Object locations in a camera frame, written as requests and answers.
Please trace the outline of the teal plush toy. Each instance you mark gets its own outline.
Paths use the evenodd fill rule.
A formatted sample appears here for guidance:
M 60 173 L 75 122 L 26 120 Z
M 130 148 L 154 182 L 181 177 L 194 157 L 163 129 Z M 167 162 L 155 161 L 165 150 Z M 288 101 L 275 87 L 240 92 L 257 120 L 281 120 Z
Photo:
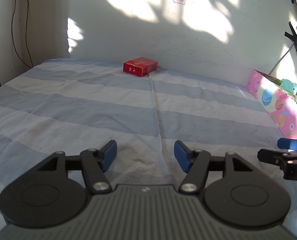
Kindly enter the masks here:
M 297 83 L 293 83 L 288 79 L 282 79 L 280 87 L 289 92 L 290 94 L 296 95 L 297 94 Z

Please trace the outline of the red small box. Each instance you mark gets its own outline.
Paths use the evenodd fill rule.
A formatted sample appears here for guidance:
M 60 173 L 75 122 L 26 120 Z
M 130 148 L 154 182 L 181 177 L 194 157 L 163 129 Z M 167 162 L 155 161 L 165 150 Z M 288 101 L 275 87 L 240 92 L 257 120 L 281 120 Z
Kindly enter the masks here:
M 124 62 L 123 72 L 129 73 L 138 77 L 146 76 L 147 74 L 157 70 L 158 62 L 144 57 L 132 59 Z

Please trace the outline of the pink macaron biscuit tin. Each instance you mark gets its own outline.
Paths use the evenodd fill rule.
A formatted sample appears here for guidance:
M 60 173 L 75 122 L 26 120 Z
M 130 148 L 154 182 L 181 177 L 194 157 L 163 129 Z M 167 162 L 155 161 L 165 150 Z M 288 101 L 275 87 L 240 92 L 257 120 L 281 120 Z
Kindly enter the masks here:
M 297 103 L 294 97 L 256 70 L 250 74 L 247 90 L 264 107 L 285 138 L 297 139 Z

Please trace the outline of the striped blue bed sheet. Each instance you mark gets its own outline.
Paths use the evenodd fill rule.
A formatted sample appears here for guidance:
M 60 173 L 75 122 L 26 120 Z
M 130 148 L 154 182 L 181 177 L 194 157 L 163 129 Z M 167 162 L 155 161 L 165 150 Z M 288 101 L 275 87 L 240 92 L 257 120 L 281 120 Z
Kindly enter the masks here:
M 173 184 L 184 178 L 177 140 L 212 155 L 236 152 L 290 194 L 285 227 L 297 236 L 297 181 L 260 163 L 282 133 L 241 85 L 159 68 L 144 77 L 121 63 L 48 60 L 0 88 L 0 192 L 55 151 L 77 155 L 118 144 L 106 176 L 116 184 Z M 0 230 L 5 221 L 0 213 Z

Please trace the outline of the black tape cross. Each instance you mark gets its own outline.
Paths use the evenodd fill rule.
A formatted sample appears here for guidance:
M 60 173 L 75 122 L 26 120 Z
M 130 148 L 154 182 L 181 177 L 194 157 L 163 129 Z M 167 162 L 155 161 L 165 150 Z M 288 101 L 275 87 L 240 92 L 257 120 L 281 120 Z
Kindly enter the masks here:
M 295 51 L 297 51 L 297 31 L 294 29 L 291 21 L 288 22 L 289 29 L 291 33 L 285 31 L 284 36 L 293 42 Z

